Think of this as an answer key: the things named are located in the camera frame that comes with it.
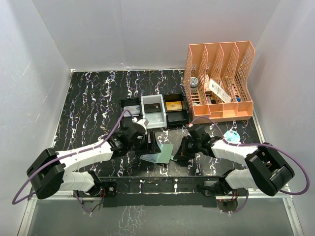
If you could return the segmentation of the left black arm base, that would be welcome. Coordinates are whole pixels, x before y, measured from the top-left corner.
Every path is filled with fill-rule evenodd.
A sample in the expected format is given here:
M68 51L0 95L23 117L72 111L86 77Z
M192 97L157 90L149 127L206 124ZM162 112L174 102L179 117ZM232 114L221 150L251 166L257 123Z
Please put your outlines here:
M101 181L85 192L91 197L111 198L117 195L117 183L114 181Z

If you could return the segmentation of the green card holder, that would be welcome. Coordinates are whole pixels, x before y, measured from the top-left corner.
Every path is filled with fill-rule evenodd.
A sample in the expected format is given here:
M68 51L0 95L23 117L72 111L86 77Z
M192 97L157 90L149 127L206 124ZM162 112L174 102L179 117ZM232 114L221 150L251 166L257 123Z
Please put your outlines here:
M141 155L140 159L155 164L168 164L172 157L173 147L172 144L161 144L159 153Z

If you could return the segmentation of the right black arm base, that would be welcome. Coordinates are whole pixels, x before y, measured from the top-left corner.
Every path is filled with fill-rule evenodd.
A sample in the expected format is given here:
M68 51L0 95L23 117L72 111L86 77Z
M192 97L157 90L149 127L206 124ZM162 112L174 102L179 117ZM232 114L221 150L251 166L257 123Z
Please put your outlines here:
M204 181L197 185L197 190L206 197L228 196L232 194L232 200L239 196L238 189L232 189L225 180Z

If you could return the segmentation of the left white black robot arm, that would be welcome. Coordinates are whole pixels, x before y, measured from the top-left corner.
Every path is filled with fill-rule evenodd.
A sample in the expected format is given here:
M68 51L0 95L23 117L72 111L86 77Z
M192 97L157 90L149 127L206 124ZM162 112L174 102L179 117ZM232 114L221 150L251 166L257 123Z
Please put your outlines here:
M27 176L37 198L41 200L58 191L69 190L99 197L106 195L105 183L95 171L79 172L79 169L123 157L130 151L140 156L151 156L160 154L161 147L154 132L147 131L146 125L137 122L91 145L59 152L47 148L29 167Z

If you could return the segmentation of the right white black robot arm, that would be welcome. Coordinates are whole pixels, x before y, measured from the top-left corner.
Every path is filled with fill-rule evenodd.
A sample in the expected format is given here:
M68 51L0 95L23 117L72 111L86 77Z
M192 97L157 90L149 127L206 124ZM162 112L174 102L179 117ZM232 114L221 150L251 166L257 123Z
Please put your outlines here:
M219 136L211 137L203 125L192 125L189 135L182 142L174 161L185 162L202 153L216 159L226 159L245 166L243 170L229 170L212 184L198 185L203 194L231 195L234 191L259 189L268 196L275 196L293 177L294 170L280 153L270 145L239 146L228 144Z

